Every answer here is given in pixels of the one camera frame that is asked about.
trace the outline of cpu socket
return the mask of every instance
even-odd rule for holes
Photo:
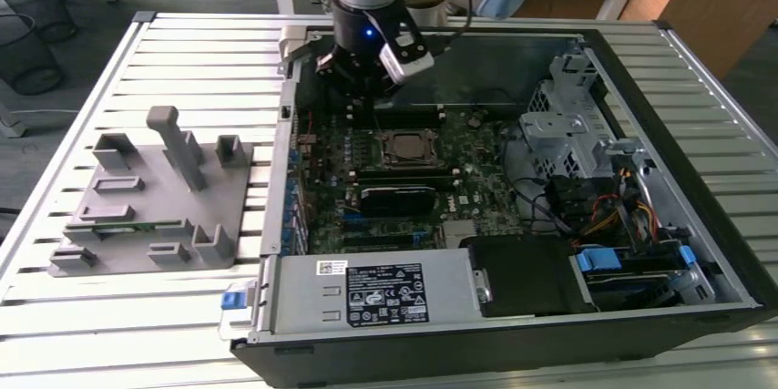
[[[430,169],[439,168],[435,139],[438,135],[429,129],[407,129],[383,131],[381,153],[387,169]]]

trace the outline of motherboard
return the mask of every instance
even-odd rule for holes
[[[349,107],[299,122],[309,253],[455,248],[522,232],[501,164],[510,111]]]

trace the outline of white table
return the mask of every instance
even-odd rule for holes
[[[163,386],[263,389],[221,340],[221,294],[258,273],[282,78],[278,41],[286,25],[330,25],[327,17],[160,14],[130,26],[0,246],[0,387],[112,389]],[[511,20],[478,26],[597,28],[612,44],[693,165],[778,279],[778,153],[673,33],[649,23]],[[255,72],[247,76],[245,70]],[[609,101],[628,135],[625,113]],[[52,278],[60,245],[96,160],[87,147],[106,132],[160,143],[146,110],[175,105],[200,142],[239,134],[254,164],[239,239],[239,264],[219,271]],[[585,348],[586,345],[571,345]],[[657,387],[773,388],[778,329],[766,322],[705,337],[653,359],[587,363],[513,373],[373,384],[382,388]]]

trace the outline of blue latch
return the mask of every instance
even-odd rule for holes
[[[678,249],[681,252],[681,257],[684,257],[684,262],[688,266],[692,266],[697,262],[697,256],[694,255],[694,251],[689,245],[682,245]]]
[[[222,294],[222,310],[246,308],[246,292],[225,292]]]
[[[587,248],[575,259],[582,272],[621,269],[620,256],[613,248]]]

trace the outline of orange wire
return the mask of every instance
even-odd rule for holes
[[[620,195],[610,194],[610,195],[603,195],[599,198],[597,198],[597,200],[594,201],[594,205],[593,205],[593,218],[590,219],[591,222],[594,222],[594,220],[597,219],[597,207],[599,207],[599,202],[602,200],[610,200],[610,199],[614,199],[618,197],[620,197]]]

